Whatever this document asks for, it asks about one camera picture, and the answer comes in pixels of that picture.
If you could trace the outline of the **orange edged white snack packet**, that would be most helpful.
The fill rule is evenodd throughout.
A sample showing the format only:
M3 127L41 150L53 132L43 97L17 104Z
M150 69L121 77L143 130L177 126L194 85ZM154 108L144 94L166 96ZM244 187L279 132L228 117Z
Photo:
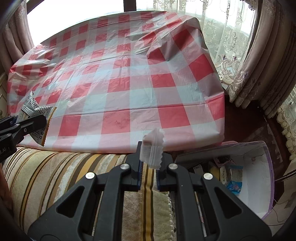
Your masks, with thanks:
M40 106L31 91L18 113L16 122L22 126L25 124L32 125L32 127L27 127L26 133L29 133L37 144L44 146L50 120L55 110L55 106Z

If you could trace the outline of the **blue clear snack packet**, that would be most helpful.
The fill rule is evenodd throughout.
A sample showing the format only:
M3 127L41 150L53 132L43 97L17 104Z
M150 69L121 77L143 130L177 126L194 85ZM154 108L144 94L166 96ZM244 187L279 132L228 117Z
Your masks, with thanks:
M226 166L226 188L234 195L239 195L243 184L243 166Z

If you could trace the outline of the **small clear snack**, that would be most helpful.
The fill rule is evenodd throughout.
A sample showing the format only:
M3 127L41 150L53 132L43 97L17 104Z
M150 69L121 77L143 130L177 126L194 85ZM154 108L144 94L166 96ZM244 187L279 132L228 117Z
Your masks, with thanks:
M164 133L159 128L155 128L142 139L139 159L146 163L149 168L159 170L162 163L164 147Z

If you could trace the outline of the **striped sofa cushion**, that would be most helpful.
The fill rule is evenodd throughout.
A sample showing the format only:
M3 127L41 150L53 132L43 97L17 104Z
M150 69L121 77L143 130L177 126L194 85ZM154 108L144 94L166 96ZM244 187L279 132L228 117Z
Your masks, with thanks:
M86 174L106 174L126 162L126 154L57 152L19 147L4 161L3 173L23 232L63 195L80 197ZM137 192L125 192L121 240L175 240L174 212L167 192L157 189L157 173L144 165Z

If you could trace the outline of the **white purple storage box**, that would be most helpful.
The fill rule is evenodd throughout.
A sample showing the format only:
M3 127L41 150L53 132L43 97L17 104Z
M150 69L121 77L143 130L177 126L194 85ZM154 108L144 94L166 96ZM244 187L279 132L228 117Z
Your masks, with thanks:
M242 190L238 198L261 219L273 208L274 173L268 147L264 141L227 143L217 147L198 150L177 156L175 163L186 168L217 157L230 157L241 166Z

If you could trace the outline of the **red checkered plastic tablecloth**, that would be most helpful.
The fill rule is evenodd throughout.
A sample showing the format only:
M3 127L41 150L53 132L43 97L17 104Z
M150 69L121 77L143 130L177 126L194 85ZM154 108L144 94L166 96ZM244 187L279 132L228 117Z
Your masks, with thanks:
M130 153L155 128L164 149L224 139L224 91L197 18L132 11L63 30L18 60L8 112L32 93L55 111L45 150Z

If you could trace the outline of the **beige drape curtain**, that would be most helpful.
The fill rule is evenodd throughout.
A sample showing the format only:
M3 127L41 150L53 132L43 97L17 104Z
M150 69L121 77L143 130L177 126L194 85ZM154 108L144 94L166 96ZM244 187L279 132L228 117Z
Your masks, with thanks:
M279 1L256 1L255 8L254 41L227 93L237 107L259 101L272 118L295 86L295 24Z

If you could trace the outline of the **white lace curtain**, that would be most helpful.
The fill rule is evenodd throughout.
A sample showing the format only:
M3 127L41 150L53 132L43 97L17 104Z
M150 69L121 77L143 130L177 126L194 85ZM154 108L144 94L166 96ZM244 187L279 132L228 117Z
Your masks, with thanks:
M143 1L140 9L194 16L222 83L229 85L245 60L255 19L255 1Z

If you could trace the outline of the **dark window frame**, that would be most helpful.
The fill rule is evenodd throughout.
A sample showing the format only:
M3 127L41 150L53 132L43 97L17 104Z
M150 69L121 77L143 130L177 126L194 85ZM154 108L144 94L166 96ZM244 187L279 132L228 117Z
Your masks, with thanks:
M136 11L137 10L136 0L123 0L123 8L124 8L124 12Z

